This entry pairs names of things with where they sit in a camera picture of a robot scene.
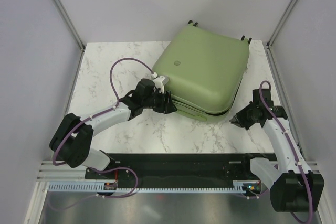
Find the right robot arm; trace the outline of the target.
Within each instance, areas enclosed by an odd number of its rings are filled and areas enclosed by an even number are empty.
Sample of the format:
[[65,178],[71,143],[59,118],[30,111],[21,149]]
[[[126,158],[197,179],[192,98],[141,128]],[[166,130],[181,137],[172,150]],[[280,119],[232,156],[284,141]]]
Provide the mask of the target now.
[[288,116],[282,106],[275,106],[270,89],[253,90],[253,100],[230,120],[231,124],[249,130],[258,124],[268,136],[276,159],[253,158],[240,166],[248,179],[257,176],[270,191],[272,207],[277,212],[315,212],[324,179],[314,173],[293,140]]

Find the green suitcase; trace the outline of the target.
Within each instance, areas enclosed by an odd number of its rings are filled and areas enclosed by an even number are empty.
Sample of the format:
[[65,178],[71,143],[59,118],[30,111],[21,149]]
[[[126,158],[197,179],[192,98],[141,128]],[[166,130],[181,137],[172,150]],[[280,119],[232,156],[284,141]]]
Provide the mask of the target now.
[[177,113],[207,123],[226,119],[250,55],[251,39],[215,34],[190,20],[153,66],[168,77],[165,89]]

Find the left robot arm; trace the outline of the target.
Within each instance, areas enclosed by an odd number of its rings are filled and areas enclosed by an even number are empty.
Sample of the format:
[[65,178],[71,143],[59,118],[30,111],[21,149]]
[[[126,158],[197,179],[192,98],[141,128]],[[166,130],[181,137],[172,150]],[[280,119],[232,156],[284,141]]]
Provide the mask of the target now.
[[83,165],[103,178],[111,178],[115,165],[105,152],[91,147],[93,138],[112,126],[134,119],[145,109],[162,114],[176,112],[171,93],[165,88],[168,81],[166,76],[141,79],[134,90],[102,111],[87,116],[67,114],[49,143],[54,152],[53,165],[71,168]]

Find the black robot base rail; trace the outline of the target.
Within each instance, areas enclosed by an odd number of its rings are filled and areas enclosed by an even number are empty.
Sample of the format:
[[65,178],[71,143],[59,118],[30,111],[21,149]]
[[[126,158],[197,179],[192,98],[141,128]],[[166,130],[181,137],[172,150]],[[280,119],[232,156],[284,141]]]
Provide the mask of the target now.
[[253,158],[276,162],[274,153],[122,154],[112,153],[107,169],[130,168],[99,174],[88,169],[86,179],[117,179],[120,189],[232,188],[235,180],[257,180],[249,165]]

